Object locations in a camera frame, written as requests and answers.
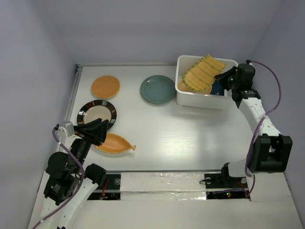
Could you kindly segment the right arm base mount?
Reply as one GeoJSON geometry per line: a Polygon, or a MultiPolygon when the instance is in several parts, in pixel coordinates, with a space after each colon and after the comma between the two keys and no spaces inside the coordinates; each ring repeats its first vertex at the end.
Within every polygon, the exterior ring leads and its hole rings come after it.
{"type": "Polygon", "coordinates": [[[221,173],[207,173],[199,181],[206,188],[206,199],[249,199],[246,177],[224,177],[221,173]]]}

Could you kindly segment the dark blue leaf plate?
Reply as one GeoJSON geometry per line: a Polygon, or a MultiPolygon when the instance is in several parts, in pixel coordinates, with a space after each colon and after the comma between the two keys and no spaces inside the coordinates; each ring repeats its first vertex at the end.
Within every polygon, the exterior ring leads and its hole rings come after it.
{"type": "Polygon", "coordinates": [[[224,96],[224,88],[220,85],[220,83],[218,81],[215,81],[212,84],[212,89],[211,89],[210,95],[224,96]]]}

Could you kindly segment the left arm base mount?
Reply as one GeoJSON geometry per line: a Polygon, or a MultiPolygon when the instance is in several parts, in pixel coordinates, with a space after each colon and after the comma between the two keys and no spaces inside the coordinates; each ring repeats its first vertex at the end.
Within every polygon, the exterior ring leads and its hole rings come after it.
{"type": "Polygon", "coordinates": [[[120,185],[120,173],[107,174],[104,184],[93,191],[88,197],[88,200],[120,200],[120,185]]]}

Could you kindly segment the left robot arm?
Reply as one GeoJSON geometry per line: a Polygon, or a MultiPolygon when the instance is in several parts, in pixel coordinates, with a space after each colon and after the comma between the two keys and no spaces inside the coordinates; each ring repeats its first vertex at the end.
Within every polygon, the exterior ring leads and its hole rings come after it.
{"type": "Polygon", "coordinates": [[[64,121],[53,128],[53,138],[64,151],[53,153],[48,160],[43,215],[34,228],[69,228],[93,191],[107,187],[106,170],[96,164],[84,168],[83,163],[91,145],[105,146],[110,141],[108,130],[116,117],[113,104],[94,100],[81,109],[77,125],[64,121]]]}

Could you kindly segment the yellow round plastic plate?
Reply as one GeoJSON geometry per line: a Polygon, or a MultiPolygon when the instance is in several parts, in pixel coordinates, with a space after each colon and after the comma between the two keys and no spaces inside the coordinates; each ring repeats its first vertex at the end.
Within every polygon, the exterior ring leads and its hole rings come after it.
{"type": "Polygon", "coordinates": [[[197,92],[188,88],[182,81],[178,84],[178,89],[183,92],[197,93],[197,94],[210,94],[212,91],[212,86],[210,85],[207,89],[202,92],[197,92]]]}

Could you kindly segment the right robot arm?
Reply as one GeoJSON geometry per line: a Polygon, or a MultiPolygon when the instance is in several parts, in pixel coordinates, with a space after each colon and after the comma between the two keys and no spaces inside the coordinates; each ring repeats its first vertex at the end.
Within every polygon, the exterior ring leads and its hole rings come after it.
{"type": "Polygon", "coordinates": [[[78,78],[70,120],[96,101],[93,82],[114,76],[119,92],[109,102],[116,110],[110,133],[125,138],[135,150],[108,154],[92,146],[85,164],[96,163],[110,172],[216,171],[225,163],[241,162],[244,170],[253,135],[283,134],[269,117],[260,115],[250,122],[233,100],[223,110],[179,105],[172,99],[153,105],[140,94],[143,81],[154,75],[175,80],[176,67],[170,65],[85,66],[78,78]]]}

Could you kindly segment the orange fish-shaped woven basket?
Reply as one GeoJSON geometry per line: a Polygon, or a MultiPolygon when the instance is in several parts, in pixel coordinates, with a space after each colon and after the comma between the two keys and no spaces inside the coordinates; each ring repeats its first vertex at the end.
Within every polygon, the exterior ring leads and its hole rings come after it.
{"type": "Polygon", "coordinates": [[[120,154],[129,150],[135,151],[136,145],[132,145],[120,135],[108,132],[104,143],[96,148],[108,154],[120,154]]]}

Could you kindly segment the green yellow bamboo tray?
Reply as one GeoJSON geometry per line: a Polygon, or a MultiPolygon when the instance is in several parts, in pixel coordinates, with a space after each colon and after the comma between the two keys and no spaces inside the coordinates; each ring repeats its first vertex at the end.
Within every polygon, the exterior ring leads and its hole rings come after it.
{"type": "Polygon", "coordinates": [[[195,92],[206,90],[215,82],[215,76],[219,75],[226,64],[210,54],[195,62],[182,76],[184,85],[195,92]]]}

